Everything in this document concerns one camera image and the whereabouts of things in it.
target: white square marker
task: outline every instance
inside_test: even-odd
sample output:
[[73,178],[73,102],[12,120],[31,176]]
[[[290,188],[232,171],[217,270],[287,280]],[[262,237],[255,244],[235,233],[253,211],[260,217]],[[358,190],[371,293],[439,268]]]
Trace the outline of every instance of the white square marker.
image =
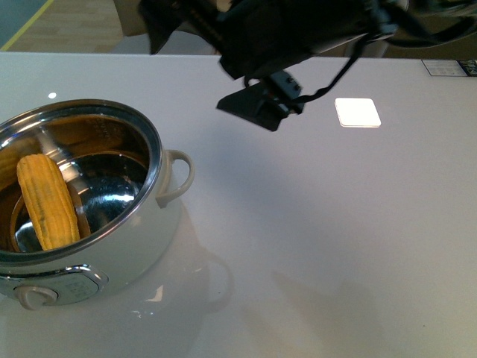
[[370,98],[337,98],[335,106],[343,127],[378,128],[381,125],[378,111]]

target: white countertop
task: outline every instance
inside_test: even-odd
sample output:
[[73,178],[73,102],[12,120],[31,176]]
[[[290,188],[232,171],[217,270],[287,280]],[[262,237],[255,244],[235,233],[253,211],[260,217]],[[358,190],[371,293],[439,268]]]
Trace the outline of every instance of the white countertop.
[[[218,57],[0,61],[1,120],[119,101],[197,166],[177,235],[145,276],[39,312],[0,298],[0,357],[476,356],[477,79],[361,59],[271,133],[215,109],[241,88]],[[342,64],[291,72],[314,92]],[[372,98],[382,126],[341,127],[337,97]]]

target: label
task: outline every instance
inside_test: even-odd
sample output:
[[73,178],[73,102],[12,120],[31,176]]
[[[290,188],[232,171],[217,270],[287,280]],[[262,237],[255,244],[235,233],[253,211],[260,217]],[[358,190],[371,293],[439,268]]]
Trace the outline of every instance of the label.
[[477,60],[461,60],[457,62],[468,76],[477,77]]
[[422,60],[431,76],[467,77],[468,74],[456,60]]

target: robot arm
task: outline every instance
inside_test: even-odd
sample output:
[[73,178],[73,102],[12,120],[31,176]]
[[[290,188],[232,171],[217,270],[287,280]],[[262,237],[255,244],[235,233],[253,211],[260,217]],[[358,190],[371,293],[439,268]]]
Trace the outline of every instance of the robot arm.
[[[233,0],[231,8],[221,12],[207,0],[142,0],[139,12],[148,29],[151,53],[158,52],[179,25],[189,22],[221,53],[224,70],[233,79],[244,78],[245,88],[220,100],[218,108],[275,131],[282,119],[302,113],[306,102],[329,92],[371,42],[438,45],[477,31],[477,0],[419,0],[421,13],[440,9],[461,16],[466,11],[455,27],[437,34],[420,27],[397,2]],[[394,41],[398,28],[417,40]],[[353,53],[331,84],[313,95],[300,95],[300,85],[284,69],[351,40],[357,40]],[[258,83],[249,86],[251,79]]]

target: white pot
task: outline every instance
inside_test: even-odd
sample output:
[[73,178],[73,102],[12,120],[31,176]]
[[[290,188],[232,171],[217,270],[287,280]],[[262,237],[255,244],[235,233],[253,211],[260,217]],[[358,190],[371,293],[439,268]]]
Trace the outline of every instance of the white pot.
[[[56,161],[84,236],[35,251],[21,191],[10,179],[14,169],[0,172],[0,292],[25,308],[71,304],[122,288],[172,240],[178,197],[190,187],[195,168],[187,154],[164,150],[154,126],[133,108],[102,100],[51,104],[5,122],[0,143],[0,162],[38,152]],[[189,165],[180,186],[175,160]]]

